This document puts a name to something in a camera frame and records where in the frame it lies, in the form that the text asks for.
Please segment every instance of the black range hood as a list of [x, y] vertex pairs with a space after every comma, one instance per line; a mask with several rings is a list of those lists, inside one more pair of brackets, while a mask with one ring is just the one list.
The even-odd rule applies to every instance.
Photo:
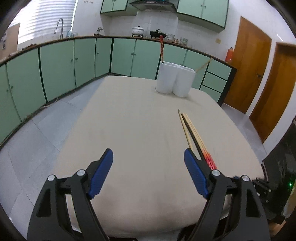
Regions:
[[154, 1], [139, 0], [139, 1], [130, 3], [130, 5], [134, 6], [140, 11], [149, 9], [149, 10], [164, 10], [164, 11], [170, 11], [170, 12], [177, 12], [174, 4], [168, 1], [162, 1], [162, 0], [154, 0]]

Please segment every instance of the window blind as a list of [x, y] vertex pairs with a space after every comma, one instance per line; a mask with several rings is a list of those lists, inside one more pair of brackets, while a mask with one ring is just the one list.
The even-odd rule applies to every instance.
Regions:
[[[31, 0], [16, 15], [10, 26], [20, 23], [18, 44], [27, 40], [53, 34], [59, 18], [64, 20], [63, 31], [71, 29], [76, 0]], [[62, 21], [57, 28], [60, 34]]]

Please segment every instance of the silver bolt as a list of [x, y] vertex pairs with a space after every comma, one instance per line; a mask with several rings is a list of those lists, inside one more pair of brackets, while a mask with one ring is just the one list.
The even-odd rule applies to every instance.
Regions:
[[212, 174], [214, 175], [214, 176], [220, 176], [220, 172], [218, 171], [218, 170], [212, 170]]
[[54, 175], [49, 175], [47, 180], [50, 181], [50, 182], [53, 181], [54, 180]]
[[250, 180], [250, 178], [249, 178], [247, 175], [243, 175], [243, 176], [242, 176], [242, 179], [243, 179], [245, 182], [247, 182], [247, 181]]
[[81, 169], [77, 172], [78, 176], [83, 176], [85, 174], [85, 170]]

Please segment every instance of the tiled floor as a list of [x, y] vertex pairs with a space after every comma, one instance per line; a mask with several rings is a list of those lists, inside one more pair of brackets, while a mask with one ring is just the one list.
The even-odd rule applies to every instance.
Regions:
[[[29, 120], [0, 151], [0, 203], [26, 237], [33, 206], [73, 124], [103, 80], [58, 100]], [[222, 108], [240, 129], [259, 160], [266, 156], [252, 123], [241, 112]], [[176, 240], [179, 231], [141, 240]]]
[[262, 145], [260, 137], [248, 116], [224, 103], [221, 107], [246, 138], [254, 153], [256, 154], [258, 161], [262, 163], [267, 154], [264, 146]]

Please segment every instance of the table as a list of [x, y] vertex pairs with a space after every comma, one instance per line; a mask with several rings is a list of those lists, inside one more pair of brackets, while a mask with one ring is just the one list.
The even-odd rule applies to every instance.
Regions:
[[[109, 236], [138, 237], [198, 221], [206, 200], [184, 164], [188, 144], [177, 109], [191, 118], [225, 176], [264, 177], [249, 143], [208, 94], [191, 89], [179, 98], [155, 86], [155, 80], [105, 77], [58, 156], [54, 173], [61, 178], [86, 169], [106, 148], [113, 151], [113, 165], [91, 201]], [[76, 226], [73, 206], [69, 210]]]

